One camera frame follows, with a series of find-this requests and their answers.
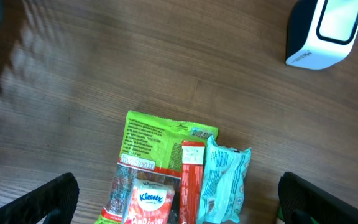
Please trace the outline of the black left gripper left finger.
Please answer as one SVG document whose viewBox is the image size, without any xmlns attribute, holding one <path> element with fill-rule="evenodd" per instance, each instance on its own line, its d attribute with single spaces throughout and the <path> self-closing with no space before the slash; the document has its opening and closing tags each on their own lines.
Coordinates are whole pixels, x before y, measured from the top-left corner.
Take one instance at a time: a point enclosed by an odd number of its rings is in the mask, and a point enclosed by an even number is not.
<svg viewBox="0 0 358 224">
<path fill-rule="evenodd" d="M 70 223 L 79 198 L 79 186 L 71 173 L 50 182 L 0 208 L 0 224 Z"/>
</svg>

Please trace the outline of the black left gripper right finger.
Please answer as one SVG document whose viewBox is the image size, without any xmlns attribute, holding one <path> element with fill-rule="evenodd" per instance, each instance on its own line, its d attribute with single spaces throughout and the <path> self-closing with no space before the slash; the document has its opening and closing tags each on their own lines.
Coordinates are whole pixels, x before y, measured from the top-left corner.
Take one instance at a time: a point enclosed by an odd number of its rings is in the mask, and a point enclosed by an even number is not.
<svg viewBox="0 0 358 224">
<path fill-rule="evenodd" d="M 285 223 L 358 224 L 358 209 L 300 176 L 285 172 L 278 183 Z"/>
</svg>

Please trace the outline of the pale green wipes packet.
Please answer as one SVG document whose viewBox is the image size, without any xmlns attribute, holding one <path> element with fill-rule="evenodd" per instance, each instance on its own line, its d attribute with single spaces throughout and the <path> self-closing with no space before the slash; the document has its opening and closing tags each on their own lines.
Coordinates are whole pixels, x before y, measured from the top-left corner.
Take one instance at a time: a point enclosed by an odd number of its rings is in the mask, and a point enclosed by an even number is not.
<svg viewBox="0 0 358 224">
<path fill-rule="evenodd" d="M 219 146 L 213 136 L 208 138 L 196 223 L 239 223 L 251 155 L 251 148 Z"/>
</svg>

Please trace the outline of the white red tissue packet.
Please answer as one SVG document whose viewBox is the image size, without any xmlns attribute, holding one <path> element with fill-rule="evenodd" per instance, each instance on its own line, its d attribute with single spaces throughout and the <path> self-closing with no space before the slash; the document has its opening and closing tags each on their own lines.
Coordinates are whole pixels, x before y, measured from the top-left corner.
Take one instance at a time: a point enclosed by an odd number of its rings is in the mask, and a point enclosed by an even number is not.
<svg viewBox="0 0 358 224">
<path fill-rule="evenodd" d="M 167 224 L 174 196 L 172 185 L 136 179 L 121 223 Z"/>
</svg>

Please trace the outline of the green snack bag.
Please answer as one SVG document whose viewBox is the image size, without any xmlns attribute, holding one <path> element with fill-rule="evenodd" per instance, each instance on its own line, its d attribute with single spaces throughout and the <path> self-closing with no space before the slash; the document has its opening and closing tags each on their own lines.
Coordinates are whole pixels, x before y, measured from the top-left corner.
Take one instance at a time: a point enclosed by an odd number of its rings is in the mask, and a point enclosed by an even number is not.
<svg viewBox="0 0 358 224">
<path fill-rule="evenodd" d="M 180 191 L 183 141 L 206 143 L 218 128 L 191 121 L 128 111 L 109 200 L 96 223 L 120 223 L 134 179 L 171 185 Z"/>
</svg>

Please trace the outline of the red tube packet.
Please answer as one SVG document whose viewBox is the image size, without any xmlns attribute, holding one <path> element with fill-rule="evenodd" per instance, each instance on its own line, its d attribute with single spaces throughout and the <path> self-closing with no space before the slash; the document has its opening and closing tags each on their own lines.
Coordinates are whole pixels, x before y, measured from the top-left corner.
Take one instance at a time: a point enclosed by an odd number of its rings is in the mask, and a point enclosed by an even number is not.
<svg viewBox="0 0 358 224">
<path fill-rule="evenodd" d="M 203 182 L 203 142 L 183 141 L 179 224 L 195 224 Z"/>
</svg>

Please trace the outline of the green lid spice jar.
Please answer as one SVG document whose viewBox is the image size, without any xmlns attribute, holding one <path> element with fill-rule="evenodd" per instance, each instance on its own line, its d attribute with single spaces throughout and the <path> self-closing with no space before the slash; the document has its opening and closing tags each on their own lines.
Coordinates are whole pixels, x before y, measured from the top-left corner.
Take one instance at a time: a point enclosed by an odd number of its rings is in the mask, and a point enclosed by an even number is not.
<svg viewBox="0 0 358 224">
<path fill-rule="evenodd" d="M 313 217 L 310 217 L 310 220 L 311 220 L 312 224 L 319 224 L 319 222 L 317 222 Z M 285 222 L 283 220 L 283 213 L 282 213 L 281 207 L 278 208 L 277 219 L 276 219 L 275 223 L 276 224 L 285 224 Z"/>
</svg>

